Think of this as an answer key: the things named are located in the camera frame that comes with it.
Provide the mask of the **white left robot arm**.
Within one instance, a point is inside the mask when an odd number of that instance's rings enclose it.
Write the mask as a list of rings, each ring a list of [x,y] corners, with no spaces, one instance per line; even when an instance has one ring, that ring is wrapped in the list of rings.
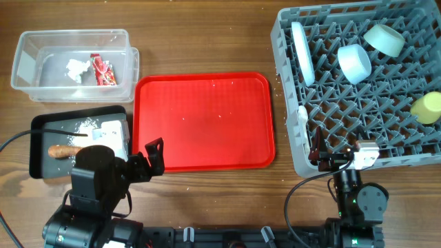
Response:
[[[129,186],[144,183],[165,171],[163,139],[145,145],[145,153],[129,155],[126,121],[107,121],[80,133],[78,147],[53,145],[54,158],[75,157],[72,188],[42,231],[45,247],[152,247],[143,223],[115,212],[130,199]]]

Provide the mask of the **green bowl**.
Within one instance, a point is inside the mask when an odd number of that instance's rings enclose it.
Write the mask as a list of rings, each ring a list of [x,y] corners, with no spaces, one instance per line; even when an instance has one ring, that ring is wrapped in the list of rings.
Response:
[[[375,25],[363,37],[370,46],[390,57],[398,57],[405,42],[399,32],[383,24]]]

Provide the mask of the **red snack wrapper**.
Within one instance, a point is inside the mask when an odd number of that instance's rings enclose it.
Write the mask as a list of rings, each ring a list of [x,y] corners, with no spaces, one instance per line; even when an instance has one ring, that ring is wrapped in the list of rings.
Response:
[[[103,61],[100,54],[91,54],[90,60],[98,86],[117,85],[114,70],[109,61]]]

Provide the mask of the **yellow cup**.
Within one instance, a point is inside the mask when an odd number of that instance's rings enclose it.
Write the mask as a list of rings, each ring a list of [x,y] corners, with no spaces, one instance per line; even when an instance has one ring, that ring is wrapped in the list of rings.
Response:
[[[441,99],[439,92],[430,92],[418,99],[410,113],[417,116],[416,121],[422,124],[432,124],[440,118]]]

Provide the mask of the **orange carrot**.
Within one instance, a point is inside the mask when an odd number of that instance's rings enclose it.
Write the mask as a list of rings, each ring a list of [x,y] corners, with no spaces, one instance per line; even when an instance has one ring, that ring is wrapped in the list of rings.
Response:
[[[69,146],[69,145],[53,145],[48,148],[48,156],[51,158],[67,158],[75,156],[82,147]]]

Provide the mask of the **white plastic spoon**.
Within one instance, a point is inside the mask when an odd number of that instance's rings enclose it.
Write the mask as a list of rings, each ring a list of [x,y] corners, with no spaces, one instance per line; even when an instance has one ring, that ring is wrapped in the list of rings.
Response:
[[[300,126],[302,127],[302,133],[305,138],[305,142],[303,144],[305,155],[306,155],[306,157],[308,157],[308,155],[310,153],[310,144],[309,144],[308,133],[307,133],[308,113],[307,113],[306,108],[303,105],[300,105],[299,109],[298,109],[298,121],[300,123]]]

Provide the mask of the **light blue plate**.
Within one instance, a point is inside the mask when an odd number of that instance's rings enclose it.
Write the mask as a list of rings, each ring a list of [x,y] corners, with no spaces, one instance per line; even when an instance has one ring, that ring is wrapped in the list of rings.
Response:
[[[302,77],[305,85],[310,86],[315,81],[315,72],[304,28],[301,23],[292,22],[291,31]]]

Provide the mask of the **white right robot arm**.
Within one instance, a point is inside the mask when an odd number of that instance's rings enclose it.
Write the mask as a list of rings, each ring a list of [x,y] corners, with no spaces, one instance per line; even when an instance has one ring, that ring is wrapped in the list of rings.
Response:
[[[306,178],[288,193],[284,204],[285,222],[296,245],[313,247],[310,231],[296,233],[288,214],[289,200],[301,186],[313,180],[330,177],[334,187],[331,196],[338,206],[338,218],[326,219],[317,237],[318,247],[384,247],[384,234],[379,227],[387,209],[389,192],[377,183],[363,183],[360,172],[373,166],[380,155],[378,144],[365,133],[356,146],[344,153],[331,153],[320,127],[316,128],[308,159],[318,164],[319,175]]]

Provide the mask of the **light blue bowl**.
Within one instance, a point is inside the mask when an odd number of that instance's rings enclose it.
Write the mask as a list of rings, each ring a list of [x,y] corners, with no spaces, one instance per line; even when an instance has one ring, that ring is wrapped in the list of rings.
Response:
[[[351,84],[356,85],[371,74],[371,61],[361,45],[341,47],[337,57],[342,73]]]

